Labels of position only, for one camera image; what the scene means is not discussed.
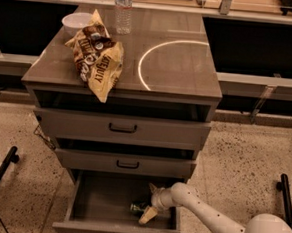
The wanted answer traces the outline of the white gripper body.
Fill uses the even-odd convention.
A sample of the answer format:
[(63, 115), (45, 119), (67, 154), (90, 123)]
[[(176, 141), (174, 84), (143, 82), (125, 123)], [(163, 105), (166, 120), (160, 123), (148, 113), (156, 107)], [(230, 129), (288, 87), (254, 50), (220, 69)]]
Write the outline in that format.
[(171, 188), (158, 188), (151, 195), (151, 204), (158, 211), (165, 211), (174, 206)]

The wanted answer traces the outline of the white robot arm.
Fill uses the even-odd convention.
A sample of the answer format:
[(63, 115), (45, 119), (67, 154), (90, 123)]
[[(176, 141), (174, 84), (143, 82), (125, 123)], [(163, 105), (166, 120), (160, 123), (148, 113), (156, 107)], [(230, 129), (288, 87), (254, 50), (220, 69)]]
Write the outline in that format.
[(152, 192), (151, 205), (146, 207), (139, 219), (142, 225), (169, 208), (185, 207), (212, 233), (292, 233), (283, 219), (272, 214), (256, 215), (243, 227), (204, 203), (185, 183), (175, 183), (168, 188), (158, 188), (153, 184), (149, 184), (149, 187)]

